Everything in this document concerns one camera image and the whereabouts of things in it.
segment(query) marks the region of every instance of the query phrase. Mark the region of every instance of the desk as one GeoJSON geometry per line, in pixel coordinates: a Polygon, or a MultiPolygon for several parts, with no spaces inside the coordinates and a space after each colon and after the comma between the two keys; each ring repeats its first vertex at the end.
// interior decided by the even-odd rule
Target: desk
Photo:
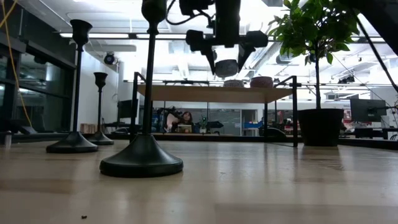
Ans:
{"type": "Polygon", "coordinates": [[[383,138],[388,140],[388,132],[398,132],[398,128],[355,128],[355,138],[383,138]]]}
{"type": "MultiPolygon", "coordinates": [[[[297,124],[297,80],[293,88],[239,88],[213,86],[152,86],[152,101],[185,101],[212,103],[263,103],[264,117],[267,117],[268,103],[293,95],[294,123],[297,124]]],[[[145,85],[138,85],[137,91],[145,96],[145,85]]],[[[294,136],[294,147],[297,147],[297,132],[294,136]]]]}

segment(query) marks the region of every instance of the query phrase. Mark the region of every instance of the black cable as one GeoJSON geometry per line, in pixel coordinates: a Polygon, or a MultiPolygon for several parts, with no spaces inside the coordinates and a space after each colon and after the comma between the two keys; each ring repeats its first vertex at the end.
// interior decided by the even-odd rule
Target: black cable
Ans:
{"type": "MultiPolygon", "coordinates": [[[[372,89],[370,89],[368,86],[366,86],[366,84],[365,83],[363,83],[360,79],[358,79],[355,75],[354,75],[354,73],[352,73],[334,54],[332,54],[332,56],[340,63],[340,65],[341,66],[343,66],[346,70],[347,70],[347,72],[349,72],[352,76],[354,76],[354,78],[356,78],[363,86],[365,86],[370,92],[372,92],[375,96],[377,96],[380,100],[384,100],[383,98],[381,98],[379,95],[377,95],[372,89]]],[[[384,100],[385,102],[386,102],[386,104],[387,104],[387,106],[389,106],[389,107],[392,107],[386,100],[384,100]]],[[[396,118],[396,114],[395,114],[395,111],[393,111],[392,110],[392,108],[391,108],[391,111],[392,111],[392,115],[394,116],[394,120],[396,121],[396,125],[397,125],[397,128],[398,128],[398,121],[397,121],[397,118],[396,118]]]]}
{"type": "Polygon", "coordinates": [[[388,69],[387,69],[386,65],[384,64],[383,60],[381,59],[381,57],[380,57],[380,55],[379,55],[379,52],[377,52],[376,47],[374,46],[374,44],[373,44],[371,38],[369,37],[369,35],[368,35],[368,33],[366,32],[364,26],[362,25],[362,22],[359,20],[358,16],[355,14],[353,8],[351,8],[351,13],[352,13],[353,15],[355,15],[356,21],[358,22],[359,27],[361,28],[363,34],[365,35],[366,39],[368,40],[369,45],[371,46],[371,48],[372,48],[372,50],[373,50],[373,53],[375,54],[375,56],[376,56],[377,60],[379,61],[381,67],[383,68],[384,72],[386,73],[387,78],[390,80],[392,86],[394,87],[394,89],[395,89],[396,92],[398,93],[398,86],[397,86],[397,85],[394,83],[394,81],[392,80],[391,75],[390,75],[390,73],[388,72],[388,69]]]}
{"type": "Polygon", "coordinates": [[[172,21],[170,21],[170,20],[169,20],[169,12],[170,12],[172,6],[174,5],[175,1],[176,1],[176,0],[172,0],[172,2],[170,3],[170,5],[168,6],[167,12],[166,12],[166,21],[167,21],[170,25],[178,26],[178,25],[184,24],[184,23],[186,23],[186,22],[188,22],[188,21],[190,21],[190,20],[192,20],[192,19],[194,19],[194,18],[196,18],[196,17],[198,17],[198,16],[206,16],[208,19],[210,18],[210,21],[211,21],[211,17],[210,17],[208,14],[204,13],[203,11],[199,11],[199,12],[200,12],[199,14],[192,15],[192,16],[190,16],[188,19],[185,19],[185,20],[180,21],[180,22],[172,22],[172,21]]]}

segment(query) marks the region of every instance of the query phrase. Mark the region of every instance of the woman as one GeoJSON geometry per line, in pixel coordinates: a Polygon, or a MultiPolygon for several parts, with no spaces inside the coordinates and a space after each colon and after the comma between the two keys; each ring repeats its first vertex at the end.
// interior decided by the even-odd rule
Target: woman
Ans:
{"type": "Polygon", "coordinates": [[[190,125],[191,126],[191,133],[193,133],[193,129],[194,129],[194,124],[192,122],[192,114],[189,111],[184,112],[184,114],[182,114],[182,120],[178,120],[173,122],[173,127],[172,127],[172,133],[175,133],[176,130],[178,129],[178,126],[182,124],[182,125],[190,125]]]}

